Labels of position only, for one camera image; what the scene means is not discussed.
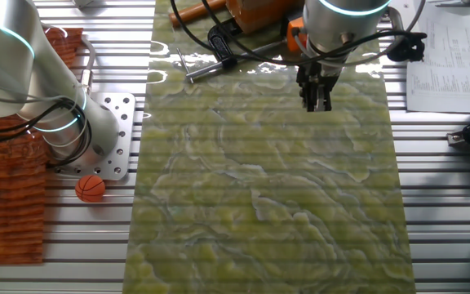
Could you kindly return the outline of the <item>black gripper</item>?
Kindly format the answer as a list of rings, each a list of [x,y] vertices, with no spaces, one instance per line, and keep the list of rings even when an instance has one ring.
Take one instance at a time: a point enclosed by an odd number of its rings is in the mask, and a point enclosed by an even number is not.
[[[318,62],[301,65],[297,70],[296,82],[300,86],[304,108],[308,112],[332,110],[330,93],[337,83],[341,69],[327,67]]]

